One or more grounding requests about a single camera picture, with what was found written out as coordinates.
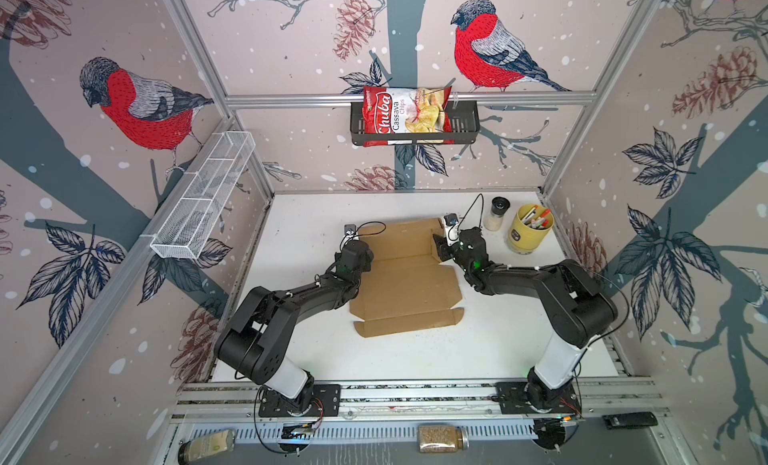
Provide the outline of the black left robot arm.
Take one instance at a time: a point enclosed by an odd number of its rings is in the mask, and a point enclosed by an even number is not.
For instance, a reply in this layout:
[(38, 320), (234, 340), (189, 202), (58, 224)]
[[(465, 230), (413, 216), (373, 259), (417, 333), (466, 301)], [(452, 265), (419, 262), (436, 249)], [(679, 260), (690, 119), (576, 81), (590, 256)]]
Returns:
[(293, 332), (300, 322), (357, 297), (374, 258), (359, 232), (355, 225), (344, 227), (332, 264), (311, 283), (290, 290), (252, 288), (214, 346), (216, 358), (238, 379), (274, 392), (292, 413), (305, 412), (314, 402), (314, 377), (286, 358)]

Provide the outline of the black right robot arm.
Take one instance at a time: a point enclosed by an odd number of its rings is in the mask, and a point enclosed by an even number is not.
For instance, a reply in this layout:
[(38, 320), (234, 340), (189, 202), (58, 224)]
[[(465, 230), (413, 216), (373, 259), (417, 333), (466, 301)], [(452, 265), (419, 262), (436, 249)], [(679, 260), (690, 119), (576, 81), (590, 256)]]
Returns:
[(512, 267), (490, 260), (482, 229), (461, 230), (451, 213), (439, 219), (443, 232), (433, 236), (438, 257), (464, 272), (474, 291), (487, 295), (537, 298), (553, 330), (543, 355), (527, 375), (530, 406), (548, 412), (566, 395), (591, 343), (618, 318), (618, 309), (602, 287), (576, 261), (543, 267)]

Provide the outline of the brown cardboard box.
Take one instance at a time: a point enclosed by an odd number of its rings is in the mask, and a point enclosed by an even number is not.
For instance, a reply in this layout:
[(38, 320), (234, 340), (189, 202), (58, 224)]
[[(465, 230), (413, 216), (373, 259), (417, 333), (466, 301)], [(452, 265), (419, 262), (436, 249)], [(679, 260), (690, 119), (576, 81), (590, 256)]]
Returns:
[(350, 302), (358, 335), (373, 338), (460, 323), (458, 277), (440, 260), (434, 236), (444, 236), (437, 218), (362, 227), (360, 239), (374, 259)]

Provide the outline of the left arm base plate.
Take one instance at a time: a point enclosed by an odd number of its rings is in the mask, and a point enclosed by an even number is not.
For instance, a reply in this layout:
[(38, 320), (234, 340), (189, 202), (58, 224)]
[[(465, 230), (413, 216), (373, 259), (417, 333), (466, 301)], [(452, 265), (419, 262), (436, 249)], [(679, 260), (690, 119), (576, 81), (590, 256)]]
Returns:
[(305, 386), (296, 398), (287, 398), (268, 387), (256, 399), (259, 418), (336, 417), (341, 387), (338, 384)]

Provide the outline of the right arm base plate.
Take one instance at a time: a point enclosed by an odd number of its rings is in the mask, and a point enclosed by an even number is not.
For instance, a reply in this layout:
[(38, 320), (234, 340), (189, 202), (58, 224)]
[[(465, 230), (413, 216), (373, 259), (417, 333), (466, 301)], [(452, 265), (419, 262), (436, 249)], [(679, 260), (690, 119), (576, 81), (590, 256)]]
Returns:
[(549, 389), (543, 384), (522, 381), (495, 384), (494, 401), (504, 415), (561, 414), (579, 415), (582, 407), (573, 380), (561, 388)]

